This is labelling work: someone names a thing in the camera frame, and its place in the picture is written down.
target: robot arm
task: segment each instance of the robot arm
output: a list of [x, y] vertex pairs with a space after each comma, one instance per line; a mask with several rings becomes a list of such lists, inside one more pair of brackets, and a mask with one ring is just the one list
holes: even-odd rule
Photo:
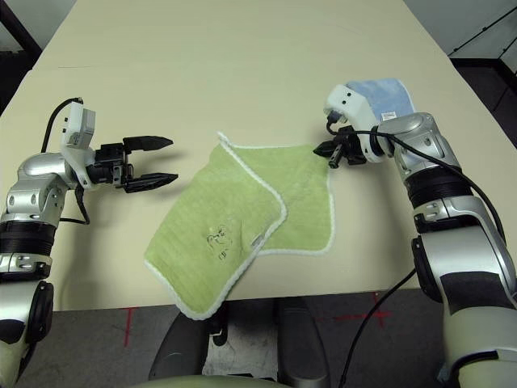
[[377, 125], [368, 101], [341, 85], [330, 94], [326, 113], [328, 129], [338, 121], [351, 123], [337, 133], [330, 130], [334, 140], [314, 151], [330, 156], [331, 167], [341, 157], [351, 165], [387, 158], [397, 165], [419, 233], [412, 241], [418, 280], [428, 297], [443, 303], [450, 377], [469, 388], [514, 386], [517, 288], [504, 237], [465, 179], [401, 145], [461, 172], [434, 118], [414, 113]]
[[[89, 145], [95, 113], [72, 102], [65, 121], [61, 152], [37, 154], [23, 162], [0, 218], [1, 388], [15, 384], [36, 343], [50, 330], [53, 286], [44, 279], [52, 266], [54, 234], [60, 221], [89, 223], [82, 203], [84, 191], [95, 190], [100, 183], [112, 183], [126, 192], [139, 192], [178, 177], [155, 173], [133, 178], [128, 163], [132, 151], [158, 150], [172, 144], [169, 139], [126, 137], [123, 143], [101, 145], [100, 150], [93, 151]], [[75, 191], [85, 221], [61, 218], [69, 190]]]

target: black wire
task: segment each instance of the black wire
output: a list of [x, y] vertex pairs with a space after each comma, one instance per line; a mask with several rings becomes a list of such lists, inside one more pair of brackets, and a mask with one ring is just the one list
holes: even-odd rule
[[470, 42], [472, 42], [474, 39], [476, 39], [479, 35], [481, 35], [482, 33], [490, 30], [495, 24], [499, 23], [501, 20], [503, 20], [504, 18], [506, 18], [509, 14], [511, 14], [513, 11], [517, 10], [517, 6], [515, 6], [514, 8], [512, 8], [511, 10], [509, 10], [506, 14], [504, 14], [503, 16], [501, 16], [499, 19], [497, 19], [496, 21], [492, 22], [490, 25], [486, 26], [486, 27], [483, 27], [481, 29], [480, 32], [478, 32], [476, 35], [474, 35], [472, 38], [470, 38], [469, 40], [467, 40], [466, 42], [464, 42], [462, 45], [460, 45], [460, 47], [456, 47], [452, 50], [451, 53], [447, 54], [448, 57], [450, 57], [452, 54], [456, 53], [458, 50], [462, 49], [464, 46], [466, 46], [467, 44], [469, 44]]
[[331, 134], [331, 135], [337, 135], [338, 133], [333, 131], [332, 128], [330, 127], [331, 125], [333, 124], [333, 122], [331, 120], [327, 120], [326, 122], [326, 130]]
[[86, 207], [84, 205], [84, 202], [82, 201], [83, 194], [84, 194], [84, 188], [81, 186], [81, 184], [78, 183], [77, 187], [75, 188], [75, 200], [78, 203], [78, 207], [79, 207], [79, 210], [81, 210], [81, 214], [84, 217], [84, 221], [76, 220], [75, 218], [60, 218], [59, 221], [73, 222], [74, 224], [81, 224], [81, 225], [90, 224], [90, 217], [88, 216], [88, 212], [86, 211]]
[[52, 131], [52, 126], [54, 124], [54, 120], [57, 117], [57, 114], [63, 109], [66, 105], [69, 103], [82, 103], [81, 97], [75, 97], [73, 99], [66, 99], [59, 105], [57, 105], [56, 109], [54, 109], [54, 112], [52, 112], [52, 115], [50, 115], [50, 118], [48, 119], [47, 123], [47, 129], [45, 130], [45, 135], [43, 137], [43, 144], [41, 145], [41, 153], [47, 152], [47, 145], [48, 145], [48, 139], [50, 138], [50, 133]]
[[32, 355], [34, 354], [34, 351], [36, 350], [36, 342], [29, 345], [29, 349], [27, 350], [27, 353], [25, 354], [25, 357], [22, 358], [22, 360], [19, 362], [19, 369], [18, 369], [18, 377], [17, 380], [19, 380], [20, 377], [22, 377], [23, 371], [27, 368], [27, 365], [29, 365], [29, 361], [32, 358]]
[[490, 201], [489, 197], [481, 190], [479, 186], [477, 186], [467, 175], [463, 174], [462, 172], [458, 171], [453, 166], [447, 164], [446, 162], [443, 162], [437, 158], [433, 158], [430, 155], [424, 154], [423, 152], [416, 150], [411, 145], [406, 144], [402, 140], [400, 140], [398, 137], [392, 135], [391, 133], [382, 133], [382, 132], [371, 132], [371, 131], [354, 131], [350, 134], [359, 134], [359, 135], [374, 135], [378, 137], [386, 137], [389, 140], [397, 143], [398, 145], [406, 148], [408, 151], [412, 152], [415, 155], [418, 155], [421, 158], [425, 158], [430, 162], [433, 162], [434, 164], [439, 165], [440, 167], [444, 168], [445, 170], [453, 173], [456, 176], [459, 176], [462, 178], [465, 182], [469, 184], [469, 186], [483, 199], [483, 202], [485, 202], [486, 207], [488, 207], [490, 213], [492, 214], [492, 218], [494, 219], [495, 226], [499, 232], [499, 235], [501, 236], [501, 239], [506, 244], [506, 237], [504, 234], [504, 229], [502, 227], [501, 218], [499, 218], [498, 212], [495, 209], [494, 205]]
[[373, 313], [376, 312], [376, 310], [382, 305], [386, 299], [388, 299], [395, 291], [397, 291], [401, 286], [406, 283], [411, 277], [417, 272], [415, 268], [411, 270], [410, 273], [404, 277], [401, 281], [396, 283], [389, 291], [387, 291], [373, 307], [368, 311], [368, 314], [366, 314], [366, 317], [364, 317], [363, 322], [361, 323], [361, 326], [359, 326], [359, 329], [357, 329], [357, 332], [355, 333], [355, 337], [352, 340], [352, 344], [350, 345], [350, 349], [348, 349], [347, 354], [347, 360], [345, 361], [345, 366], [343, 368], [343, 373], [341, 374], [341, 378], [339, 379], [339, 385], [338, 388], [343, 388], [345, 384], [347, 383], [347, 374], [348, 369], [350, 368], [350, 363], [352, 361], [352, 355], [354, 353], [355, 346], [357, 345], [357, 342], [359, 341], [359, 338], [361, 334], [363, 334], [363, 330], [366, 327], [366, 324], [370, 320], [370, 318], [373, 316]]

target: light blue towel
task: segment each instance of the light blue towel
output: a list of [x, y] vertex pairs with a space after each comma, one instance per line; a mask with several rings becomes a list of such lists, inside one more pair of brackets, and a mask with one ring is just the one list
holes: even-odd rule
[[347, 87], [366, 97], [379, 122], [414, 113], [413, 101], [399, 79], [350, 81]]

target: table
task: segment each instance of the table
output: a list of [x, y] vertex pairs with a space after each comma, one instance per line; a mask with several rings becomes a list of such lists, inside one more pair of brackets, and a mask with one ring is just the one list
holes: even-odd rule
[[[400, 78], [416, 108], [435, 116], [464, 172], [497, 206], [517, 258], [517, 153], [402, 0], [78, 0], [0, 118], [2, 198], [17, 166], [38, 152], [52, 110], [74, 96], [97, 112], [94, 148], [170, 137], [173, 146], [130, 161], [137, 174], [180, 177], [151, 192], [105, 187], [85, 195], [91, 225], [57, 231], [55, 308], [171, 303], [143, 253], [208, 161], [216, 132], [250, 146], [317, 145], [328, 138], [322, 106], [332, 87], [383, 77]], [[59, 129], [49, 151], [58, 150]], [[386, 289], [412, 268], [412, 208], [393, 161], [331, 174], [330, 252], [259, 257], [230, 299]], [[73, 195], [63, 216], [80, 217]]]

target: green towel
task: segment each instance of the green towel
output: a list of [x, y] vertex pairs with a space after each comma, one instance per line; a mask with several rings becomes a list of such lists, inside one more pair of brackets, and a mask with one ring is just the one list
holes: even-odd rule
[[311, 145], [240, 147], [220, 138], [145, 253], [193, 319], [214, 314], [257, 255], [317, 255], [334, 236], [328, 165]]

